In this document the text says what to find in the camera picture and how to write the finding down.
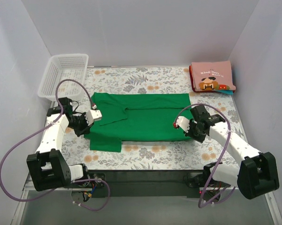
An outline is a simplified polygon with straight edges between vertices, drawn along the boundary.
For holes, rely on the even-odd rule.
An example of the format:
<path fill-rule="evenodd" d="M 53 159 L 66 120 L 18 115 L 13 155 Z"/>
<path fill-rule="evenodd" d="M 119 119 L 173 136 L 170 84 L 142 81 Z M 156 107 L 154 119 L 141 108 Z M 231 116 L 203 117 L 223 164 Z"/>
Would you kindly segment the green t shirt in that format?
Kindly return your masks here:
<path fill-rule="evenodd" d="M 94 93 L 102 114 L 84 135 L 91 150 L 121 152 L 122 142 L 175 142 L 187 139 L 174 129 L 177 114 L 191 104 L 183 94 Z"/>

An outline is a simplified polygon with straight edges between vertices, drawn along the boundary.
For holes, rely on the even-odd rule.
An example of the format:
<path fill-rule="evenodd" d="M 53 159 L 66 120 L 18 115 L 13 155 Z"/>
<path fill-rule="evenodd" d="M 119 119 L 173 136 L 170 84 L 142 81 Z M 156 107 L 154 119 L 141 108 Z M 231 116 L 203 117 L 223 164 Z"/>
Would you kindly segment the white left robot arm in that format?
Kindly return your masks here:
<path fill-rule="evenodd" d="M 90 175 L 85 164 L 68 165 L 61 153 L 61 147 L 67 128 L 74 130 L 77 136 L 90 133 L 86 113 L 73 111 L 69 98 L 59 98 L 61 106 L 48 109 L 46 124 L 41 144 L 34 154 L 28 155 L 26 162 L 37 191 L 67 187 L 75 182 L 79 187 L 90 184 Z"/>

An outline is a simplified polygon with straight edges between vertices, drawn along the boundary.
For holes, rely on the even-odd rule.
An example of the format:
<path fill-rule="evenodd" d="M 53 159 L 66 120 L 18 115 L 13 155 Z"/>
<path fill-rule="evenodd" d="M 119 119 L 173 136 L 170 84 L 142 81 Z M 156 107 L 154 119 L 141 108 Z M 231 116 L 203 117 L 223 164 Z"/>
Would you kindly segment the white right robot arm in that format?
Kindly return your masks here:
<path fill-rule="evenodd" d="M 218 182 L 240 190 L 247 199 L 279 188 L 276 159 L 270 152 L 261 152 L 231 130 L 224 116 L 211 115 L 204 105 L 191 108 L 192 119 L 179 116 L 175 122 L 185 136 L 203 142 L 207 136 L 218 142 L 237 162 L 238 168 L 214 162 L 204 166 L 201 175 L 193 178 L 197 186 L 214 186 Z"/>

